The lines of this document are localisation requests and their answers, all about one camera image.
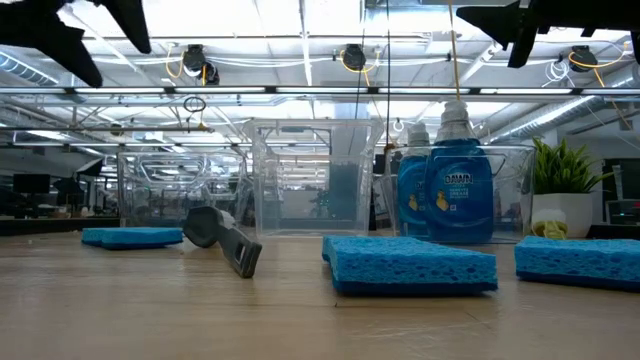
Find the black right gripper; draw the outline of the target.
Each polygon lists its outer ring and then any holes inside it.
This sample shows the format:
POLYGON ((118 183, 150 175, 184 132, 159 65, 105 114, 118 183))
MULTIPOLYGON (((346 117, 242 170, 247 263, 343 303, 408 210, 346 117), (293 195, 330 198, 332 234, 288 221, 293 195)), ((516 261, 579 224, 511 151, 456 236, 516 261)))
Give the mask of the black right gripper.
POLYGON ((581 37, 596 30, 628 31, 636 62, 640 65, 640 0, 520 0, 504 6, 466 6, 456 15, 479 28, 504 49, 513 44, 508 66, 524 66, 537 34, 551 27, 578 28, 581 37))

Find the blue dish soap bottle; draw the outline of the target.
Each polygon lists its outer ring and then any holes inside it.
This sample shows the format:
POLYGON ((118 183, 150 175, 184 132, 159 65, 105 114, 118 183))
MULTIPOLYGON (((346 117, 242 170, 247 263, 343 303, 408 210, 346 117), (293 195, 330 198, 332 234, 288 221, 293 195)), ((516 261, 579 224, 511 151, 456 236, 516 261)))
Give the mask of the blue dish soap bottle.
POLYGON ((429 134, 424 123, 408 130, 407 149, 402 153, 397 173, 399 231, 403 236, 425 236, 425 168, 429 155, 429 134))
POLYGON ((471 128, 467 106, 460 100, 445 104, 425 179, 426 218, 433 241, 476 244, 491 240, 491 164, 471 128))

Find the light blue sponge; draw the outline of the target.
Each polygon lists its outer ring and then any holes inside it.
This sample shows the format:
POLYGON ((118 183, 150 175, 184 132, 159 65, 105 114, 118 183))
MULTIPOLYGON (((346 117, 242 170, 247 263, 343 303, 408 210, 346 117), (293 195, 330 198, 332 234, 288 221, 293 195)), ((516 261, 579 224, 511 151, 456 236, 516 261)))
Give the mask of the light blue sponge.
POLYGON ((494 255, 411 237, 327 235, 322 258, 344 295, 466 296, 498 289, 494 255))
POLYGON ((640 241, 527 236, 514 247, 524 281, 640 293, 640 241))
POLYGON ((81 242, 107 250, 156 249, 182 243, 183 232, 162 227, 85 228, 81 242))

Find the grey dish brush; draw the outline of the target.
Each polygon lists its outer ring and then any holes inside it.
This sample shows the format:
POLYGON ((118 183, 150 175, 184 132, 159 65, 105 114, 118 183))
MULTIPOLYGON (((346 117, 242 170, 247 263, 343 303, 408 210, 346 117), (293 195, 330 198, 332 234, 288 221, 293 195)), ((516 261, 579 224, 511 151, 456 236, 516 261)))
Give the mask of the grey dish brush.
POLYGON ((200 248, 218 244, 239 277, 247 279, 254 276, 262 245, 251 240, 234 224, 227 226, 221 210, 210 206, 190 209, 183 233, 200 248))

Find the black monitor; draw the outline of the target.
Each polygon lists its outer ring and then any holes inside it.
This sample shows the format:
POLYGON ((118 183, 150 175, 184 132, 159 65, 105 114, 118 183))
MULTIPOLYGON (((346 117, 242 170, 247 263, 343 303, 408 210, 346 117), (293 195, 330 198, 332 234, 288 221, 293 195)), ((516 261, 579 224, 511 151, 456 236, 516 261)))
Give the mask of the black monitor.
POLYGON ((14 174, 12 190, 21 194, 48 194, 50 181, 49 174, 14 174))

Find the green plant in white pot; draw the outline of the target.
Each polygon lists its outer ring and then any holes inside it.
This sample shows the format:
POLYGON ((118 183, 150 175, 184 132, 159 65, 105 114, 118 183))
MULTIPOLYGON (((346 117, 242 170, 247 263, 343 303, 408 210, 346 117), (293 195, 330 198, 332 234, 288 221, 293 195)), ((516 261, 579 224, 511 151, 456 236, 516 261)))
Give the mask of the green plant in white pot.
POLYGON ((571 149, 565 140, 550 146, 538 138, 533 143, 536 163, 532 215, 542 209, 561 210, 568 226, 566 239, 585 238, 593 222, 591 192, 613 173, 594 174, 591 166, 595 160, 586 153, 586 146, 571 149))

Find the clear shallow plastic bin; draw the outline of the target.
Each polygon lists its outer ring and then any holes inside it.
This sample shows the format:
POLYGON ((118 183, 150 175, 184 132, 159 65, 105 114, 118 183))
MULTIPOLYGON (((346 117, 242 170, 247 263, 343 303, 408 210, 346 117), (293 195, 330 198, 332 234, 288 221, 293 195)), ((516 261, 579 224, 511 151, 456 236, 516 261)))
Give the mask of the clear shallow plastic bin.
MULTIPOLYGON (((481 145, 489 159, 493 175, 494 221, 493 236, 486 243, 441 243, 425 236, 408 236, 439 244, 481 245, 495 243, 516 243, 528 232, 531 225, 533 201, 533 172, 535 149, 531 146, 481 145)), ((390 151, 385 158, 386 169, 382 177, 384 200, 389 209, 393 234, 403 236, 399 231, 397 173, 402 153, 407 146, 390 151)))
POLYGON ((121 152, 117 179, 122 227, 181 227, 202 206, 240 221, 251 185, 245 158, 226 150, 121 152))

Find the clear tall plastic bin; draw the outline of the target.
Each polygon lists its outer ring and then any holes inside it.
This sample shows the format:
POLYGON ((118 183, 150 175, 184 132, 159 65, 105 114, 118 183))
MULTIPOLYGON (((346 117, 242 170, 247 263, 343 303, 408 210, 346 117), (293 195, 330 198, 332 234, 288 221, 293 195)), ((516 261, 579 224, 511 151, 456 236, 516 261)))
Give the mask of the clear tall plastic bin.
POLYGON ((252 119, 256 235, 365 235, 375 146, 372 119, 252 119))

